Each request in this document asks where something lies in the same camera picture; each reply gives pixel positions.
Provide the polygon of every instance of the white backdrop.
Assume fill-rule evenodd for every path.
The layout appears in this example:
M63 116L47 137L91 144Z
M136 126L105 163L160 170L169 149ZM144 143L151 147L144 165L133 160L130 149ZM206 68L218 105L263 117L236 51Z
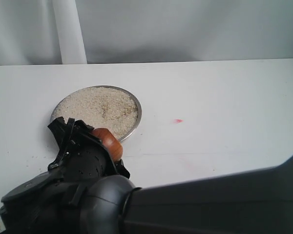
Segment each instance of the white backdrop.
M0 65L274 58L293 0L0 0Z

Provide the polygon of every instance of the white wall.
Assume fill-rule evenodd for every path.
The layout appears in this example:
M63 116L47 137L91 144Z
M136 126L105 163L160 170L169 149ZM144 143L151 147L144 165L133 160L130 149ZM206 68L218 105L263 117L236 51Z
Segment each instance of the white wall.
M293 0L76 4L88 62L293 58ZM0 65L54 63L52 0L0 0Z

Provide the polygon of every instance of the table surface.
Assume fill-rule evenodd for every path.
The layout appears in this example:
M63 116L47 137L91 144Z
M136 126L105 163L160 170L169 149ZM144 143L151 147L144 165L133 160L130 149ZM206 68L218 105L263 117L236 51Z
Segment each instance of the table surface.
M266 168L293 155L293 59L0 66L0 198L46 171L58 150L47 129L53 108L94 85L122 87L141 103L141 123L123 143L136 186Z

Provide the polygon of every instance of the rice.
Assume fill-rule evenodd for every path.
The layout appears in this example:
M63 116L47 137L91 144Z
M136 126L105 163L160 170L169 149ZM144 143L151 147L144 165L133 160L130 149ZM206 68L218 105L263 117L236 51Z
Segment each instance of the rice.
M95 128L107 128L117 139L135 124L138 110L134 100L123 91L89 87L67 96L54 110L54 118L81 119Z

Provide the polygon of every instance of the metal plate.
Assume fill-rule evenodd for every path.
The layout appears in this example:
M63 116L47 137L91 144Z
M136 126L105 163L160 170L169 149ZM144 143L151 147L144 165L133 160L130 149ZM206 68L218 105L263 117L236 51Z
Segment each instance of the metal plate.
M137 106L137 110L138 110L138 117L137 117L137 120L135 122L135 124L132 126L132 128L129 130L128 133L126 133L124 136L122 136L121 138L118 139L119 142L122 142L123 140L125 140L127 137L129 137L133 131L138 127L140 121L141 121L141 117L142 117L142 108L141 108L141 104L140 102L138 101L138 99L129 91L125 90L125 89L122 89L122 88L119 88L119 87L115 87L115 86L109 86L109 85L98 85L98 86L91 86L91 87L87 87L87 88L83 88L83 89L88 89L88 88L100 88L100 87L104 87L104 88L110 88L110 89L117 89L117 90L120 90L126 94L128 94L130 96L130 98L132 98L132 100L135 102L136 106ZM52 114L51 114L51 118L50 118L50 122L52 122L54 119L55 119L55 110L57 109L57 107L60 105L60 103L62 102L60 101L58 103L58 105L54 108Z

